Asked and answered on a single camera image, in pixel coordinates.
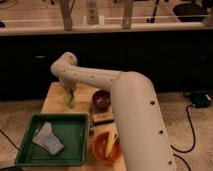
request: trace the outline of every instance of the brown bowl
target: brown bowl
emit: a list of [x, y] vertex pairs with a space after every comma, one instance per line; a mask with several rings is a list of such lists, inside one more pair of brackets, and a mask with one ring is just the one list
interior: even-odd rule
[[117, 138], [112, 148], [112, 152], [109, 154], [109, 157], [105, 158], [105, 149], [108, 135], [109, 132], [102, 132], [97, 137], [95, 137], [95, 140], [92, 144], [92, 152], [98, 161], [103, 164], [110, 165], [121, 156], [121, 148], [119, 139]]
[[105, 90], [98, 90], [93, 94], [92, 102], [97, 109], [107, 110], [111, 105], [110, 93]]

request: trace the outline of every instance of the orange bowl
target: orange bowl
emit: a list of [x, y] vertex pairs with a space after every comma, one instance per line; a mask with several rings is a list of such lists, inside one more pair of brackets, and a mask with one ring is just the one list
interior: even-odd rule
[[112, 148], [112, 152], [109, 154], [109, 157], [105, 158], [105, 149], [107, 144], [109, 132], [102, 132], [97, 137], [92, 144], [92, 152], [95, 158], [103, 164], [112, 164], [121, 156], [121, 148], [118, 138], [115, 141], [115, 144]]

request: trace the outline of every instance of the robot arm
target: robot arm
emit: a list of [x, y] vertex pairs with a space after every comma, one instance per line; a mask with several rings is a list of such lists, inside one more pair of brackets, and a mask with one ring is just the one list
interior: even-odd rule
[[128, 171], [175, 171], [176, 165], [152, 82], [137, 72], [75, 66], [64, 53], [51, 66], [64, 85], [82, 82], [110, 91], [113, 115]]

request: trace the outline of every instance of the metal pole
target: metal pole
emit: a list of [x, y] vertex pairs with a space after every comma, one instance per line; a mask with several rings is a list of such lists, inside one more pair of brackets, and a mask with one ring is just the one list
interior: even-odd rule
[[131, 28], [133, 3], [134, 3], [134, 0], [125, 0], [124, 16], [123, 16], [123, 28], [124, 29]]
[[72, 18], [68, 0], [60, 0], [61, 14], [64, 22], [64, 30], [72, 30]]

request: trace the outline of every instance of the cable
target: cable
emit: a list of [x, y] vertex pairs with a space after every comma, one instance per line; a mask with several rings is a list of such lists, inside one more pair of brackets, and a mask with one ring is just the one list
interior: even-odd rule
[[175, 156], [175, 157], [181, 159], [181, 160], [185, 163], [185, 165], [187, 166], [187, 168], [188, 168], [189, 171], [192, 170], [191, 167], [189, 166], [189, 164], [186, 162], [186, 160], [185, 160], [183, 157], [181, 157], [181, 156], [179, 156], [179, 155], [177, 155], [177, 154], [173, 154], [173, 156]]
[[186, 113], [187, 113], [187, 117], [188, 117], [188, 120], [189, 120], [189, 124], [190, 124], [191, 130], [192, 130], [193, 144], [192, 144], [192, 147], [191, 147], [190, 149], [188, 149], [188, 150], [179, 150], [179, 149], [175, 148], [173, 145], [171, 145], [171, 148], [172, 148], [173, 150], [179, 152], [179, 153], [189, 153], [189, 152], [191, 152], [191, 151], [194, 149], [194, 147], [195, 147], [195, 145], [196, 145], [195, 131], [194, 131], [194, 127], [193, 127], [193, 125], [192, 125], [192, 121], [191, 121], [190, 114], [189, 114], [189, 108], [190, 108], [190, 107], [194, 107], [194, 105], [191, 104], [191, 105], [186, 106]]
[[13, 147], [19, 150], [19, 148], [14, 144], [14, 142], [1, 129], [0, 129], [0, 132], [2, 135], [4, 135], [5, 138], [7, 138], [7, 140], [13, 145]]

